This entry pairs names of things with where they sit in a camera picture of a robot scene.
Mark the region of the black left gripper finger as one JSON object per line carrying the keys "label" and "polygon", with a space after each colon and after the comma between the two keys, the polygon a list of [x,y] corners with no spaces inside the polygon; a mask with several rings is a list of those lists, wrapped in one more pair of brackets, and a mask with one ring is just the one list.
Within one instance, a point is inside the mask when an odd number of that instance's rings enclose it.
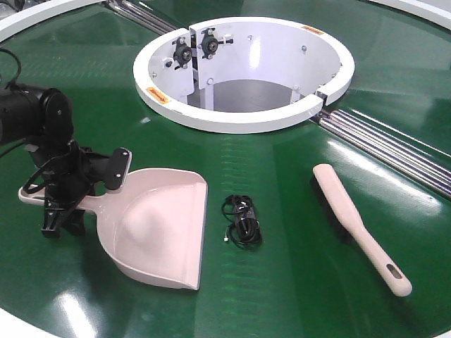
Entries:
{"label": "black left gripper finger", "polygon": [[66,213],[65,229],[73,236],[85,236],[85,212],[73,208],[66,211]]}
{"label": "black left gripper finger", "polygon": [[66,221],[66,214],[67,212],[63,209],[45,208],[42,234],[46,238],[59,238],[61,228]]}

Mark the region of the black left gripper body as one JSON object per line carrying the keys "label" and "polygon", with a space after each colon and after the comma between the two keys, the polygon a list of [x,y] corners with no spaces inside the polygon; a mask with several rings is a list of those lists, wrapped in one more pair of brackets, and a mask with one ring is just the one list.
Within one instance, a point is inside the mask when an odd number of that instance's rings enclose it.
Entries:
{"label": "black left gripper body", "polygon": [[44,191],[44,208],[76,208],[96,183],[103,181],[109,155],[94,152],[92,148],[69,141],[62,150],[45,147],[43,143],[26,141],[36,171],[23,185],[23,191],[34,194]]}

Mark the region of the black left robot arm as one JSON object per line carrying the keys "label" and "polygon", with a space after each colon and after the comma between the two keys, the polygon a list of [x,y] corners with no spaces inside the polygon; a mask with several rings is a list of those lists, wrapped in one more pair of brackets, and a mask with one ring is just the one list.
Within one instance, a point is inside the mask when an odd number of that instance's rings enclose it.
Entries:
{"label": "black left robot arm", "polygon": [[16,74],[1,88],[1,144],[20,145],[29,152],[36,171],[22,186],[26,194],[44,193],[42,234],[59,237],[65,229],[85,235],[79,203],[106,181],[110,157],[73,138],[72,103],[60,90],[19,84]]}

